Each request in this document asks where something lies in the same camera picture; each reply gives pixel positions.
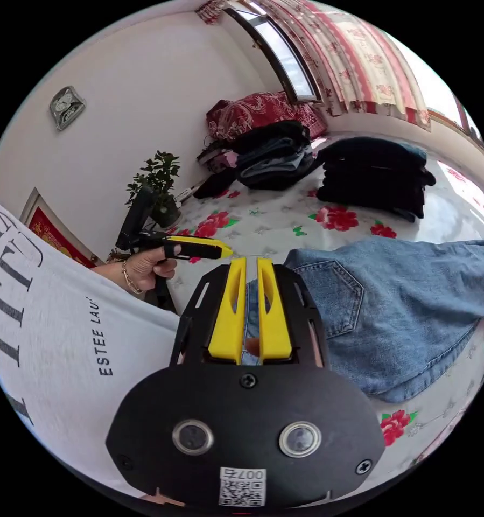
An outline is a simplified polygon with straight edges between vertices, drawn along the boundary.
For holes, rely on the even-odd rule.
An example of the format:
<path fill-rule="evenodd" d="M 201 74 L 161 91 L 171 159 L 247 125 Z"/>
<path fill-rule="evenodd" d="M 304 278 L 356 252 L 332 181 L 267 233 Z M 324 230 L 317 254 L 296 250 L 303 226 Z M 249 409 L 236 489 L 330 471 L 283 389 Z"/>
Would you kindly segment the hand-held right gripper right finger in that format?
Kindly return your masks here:
<path fill-rule="evenodd" d="M 257 259 L 259 359 L 289 360 L 292 342 L 275 268 L 270 259 Z"/>

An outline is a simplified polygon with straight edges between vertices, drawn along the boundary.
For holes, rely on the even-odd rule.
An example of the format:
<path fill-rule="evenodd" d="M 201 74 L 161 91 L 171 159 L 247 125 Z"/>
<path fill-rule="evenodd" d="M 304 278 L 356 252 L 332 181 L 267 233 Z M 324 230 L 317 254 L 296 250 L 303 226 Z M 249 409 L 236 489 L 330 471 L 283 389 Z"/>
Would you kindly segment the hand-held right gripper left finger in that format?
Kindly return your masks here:
<path fill-rule="evenodd" d="M 231 261 L 225 288 L 208 345 L 214 360 L 241 360 L 244 345 L 245 258 Z"/>

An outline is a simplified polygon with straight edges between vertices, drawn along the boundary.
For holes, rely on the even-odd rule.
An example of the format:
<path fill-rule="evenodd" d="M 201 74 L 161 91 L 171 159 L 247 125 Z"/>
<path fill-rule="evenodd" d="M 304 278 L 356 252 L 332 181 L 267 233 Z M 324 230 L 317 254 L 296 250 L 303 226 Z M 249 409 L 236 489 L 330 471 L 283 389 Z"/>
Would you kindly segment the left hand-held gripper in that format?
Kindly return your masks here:
<path fill-rule="evenodd" d="M 127 234 L 120 232 L 116 248 L 122 252 L 145 251 L 147 249 L 165 248 L 165 257 L 190 261 L 194 258 L 219 260 L 234 255 L 223 242 L 209 237 L 173 235 L 155 230 L 139 230 Z M 144 295 L 144 300 L 156 307 L 176 313 L 166 280 L 156 280 L 155 287 Z"/>

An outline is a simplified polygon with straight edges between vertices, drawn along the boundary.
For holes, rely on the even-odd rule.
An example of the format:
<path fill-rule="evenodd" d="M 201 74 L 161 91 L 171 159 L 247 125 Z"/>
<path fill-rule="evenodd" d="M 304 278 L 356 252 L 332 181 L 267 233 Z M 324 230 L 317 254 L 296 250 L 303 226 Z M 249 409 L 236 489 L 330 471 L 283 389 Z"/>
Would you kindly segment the person's left hand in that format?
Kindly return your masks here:
<path fill-rule="evenodd" d="M 174 277 L 177 260 L 166 257 L 163 247 L 136 253 L 120 266 L 120 285 L 127 291 L 140 295 L 152 290 L 157 281 Z"/>

